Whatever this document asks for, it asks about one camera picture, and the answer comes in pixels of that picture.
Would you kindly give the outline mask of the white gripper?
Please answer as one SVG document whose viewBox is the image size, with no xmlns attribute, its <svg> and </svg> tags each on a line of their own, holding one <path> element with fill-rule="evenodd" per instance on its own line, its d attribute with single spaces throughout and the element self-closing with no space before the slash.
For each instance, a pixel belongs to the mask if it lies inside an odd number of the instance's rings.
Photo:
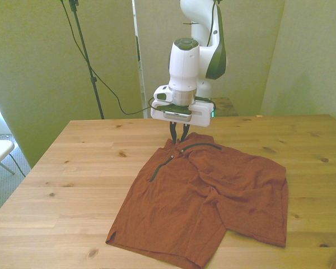
<svg viewBox="0 0 336 269">
<path fill-rule="evenodd" d="M 170 133 L 173 143 L 176 143 L 176 124 L 183 123 L 183 142 L 188 135 L 190 125 L 207 127 L 211 121 L 213 104 L 207 102 L 194 102 L 189 106 L 178 106 L 167 102 L 153 102 L 151 117 L 154 119 L 170 121 Z"/>
</svg>

